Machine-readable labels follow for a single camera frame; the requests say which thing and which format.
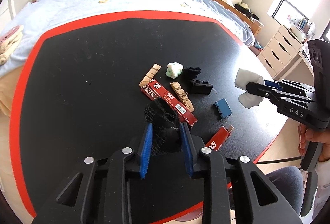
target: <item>red table edge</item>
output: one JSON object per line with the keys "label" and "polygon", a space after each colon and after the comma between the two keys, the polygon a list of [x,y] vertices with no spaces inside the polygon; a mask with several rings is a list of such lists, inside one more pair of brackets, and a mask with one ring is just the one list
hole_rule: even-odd
{"label": "red table edge", "polygon": [[[88,18],[78,19],[73,22],[66,23],[64,25],[58,26],[54,29],[46,31],[44,34],[36,42],[35,46],[31,50],[29,57],[27,58],[26,63],[22,69],[22,73],[19,76],[19,80],[16,85],[13,105],[12,105],[12,112],[10,116],[9,122],[9,150],[10,150],[10,158],[11,164],[14,174],[14,179],[16,182],[16,186],[23,202],[24,207],[28,211],[28,213],[32,216],[36,216],[36,212],[30,200],[29,194],[27,192],[27,188],[24,181],[22,164],[20,159],[20,145],[19,145],[19,126],[20,126],[20,115],[21,115],[21,108],[24,99],[24,93],[26,89],[26,84],[28,82],[28,78],[30,72],[32,70],[33,63],[37,57],[37,54],[43,44],[43,42],[53,36],[73,31],[76,29],[104,24],[108,22],[118,21],[121,19],[129,19],[129,18],[139,18],[139,19],[177,19],[177,20],[188,20],[188,21],[197,21],[197,22],[212,22],[218,24],[230,37],[232,37],[240,46],[245,46],[243,42],[235,36],[229,29],[227,29],[224,25],[222,25],[219,21],[213,18],[208,18],[205,16],[194,15],[194,14],[186,14],[181,12],[170,12],[170,11],[124,11],[124,12],[116,12],[116,13],[108,13],[108,14],[101,14],[95,15]],[[261,156],[266,152],[266,150],[270,147],[273,143],[275,138],[272,142],[268,145],[268,147],[261,153],[261,155],[257,158],[259,160]],[[203,202],[194,205],[187,210],[182,211],[174,216],[168,217],[166,219],[156,221],[153,224],[162,224],[166,223],[170,220],[176,219],[180,216],[183,216],[189,212],[196,210],[197,208],[201,207]]]}

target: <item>human hand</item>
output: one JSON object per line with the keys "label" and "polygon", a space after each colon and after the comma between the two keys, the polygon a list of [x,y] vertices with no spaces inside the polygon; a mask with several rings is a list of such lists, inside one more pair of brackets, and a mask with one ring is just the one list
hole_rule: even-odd
{"label": "human hand", "polygon": [[298,125],[298,133],[300,143],[298,146],[298,150],[301,156],[306,154],[306,144],[307,141],[312,142],[322,142],[323,149],[321,155],[319,157],[319,162],[325,162],[330,160],[330,130],[326,129],[324,132],[317,132],[311,128],[307,128],[304,124]]}

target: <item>wooden bed frame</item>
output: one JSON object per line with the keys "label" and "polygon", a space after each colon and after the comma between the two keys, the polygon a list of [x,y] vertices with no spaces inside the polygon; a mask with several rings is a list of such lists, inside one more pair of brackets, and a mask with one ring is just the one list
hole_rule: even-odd
{"label": "wooden bed frame", "polygon": [[260,21],[255,20],[252,21],[251,19],[249,19],[247,16],[243,15],[240,11],[238,11],[236,8],[232,7],[231,5],[227,4],[226,2],[224,2],[223,0],[213,0],[217,3],[219,3],[221,6],[225,7],[225,9],[233,12],[236,16],[238,16],[243,22],[247,23],[250,28],[251,31],[253,33],[254,36],[256,36],[260,30],[262,29],[262,27],[264,26]]}

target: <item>bed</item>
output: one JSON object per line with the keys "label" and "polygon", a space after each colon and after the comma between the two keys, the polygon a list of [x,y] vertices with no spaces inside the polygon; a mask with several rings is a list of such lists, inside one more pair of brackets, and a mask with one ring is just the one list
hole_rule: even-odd
{"label": "bed", "polygon": [[27,4],[4,28],[24,25],[23,39],[7,63],[0,66],[0,109],[10,116],[14,89],[30,51],[47,30],[77,19],[121,11],[161,10],[196,14],[221,22],[246,46],[254,43],[262,24],[252,21],[222,0],[38,0]]}

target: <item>torn red box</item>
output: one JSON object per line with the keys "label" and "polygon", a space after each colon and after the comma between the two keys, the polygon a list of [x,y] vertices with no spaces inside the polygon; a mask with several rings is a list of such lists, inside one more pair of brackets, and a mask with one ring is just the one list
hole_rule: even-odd
{"label": "torn red box", "polygon": [[218,132],[216,132],[216,134],[210,139],[209,142],[206,143],[205,146],[210,147],[211,149],[214,150],[219,150],[222,144],[230,136],[233,129],[234,129],[233,126],[230,126],[228,130],[224,126],[220,127]]}
{"label": "torn red box", "polygon": [[176,110],[186,122],[193,126],[197,119],[195,116],[180,102],[178,101],[167,89],[158,83],[155,79],[151,79],[148,84],[141,87],[141,91],[145,93],[151,100],[161,97]]}

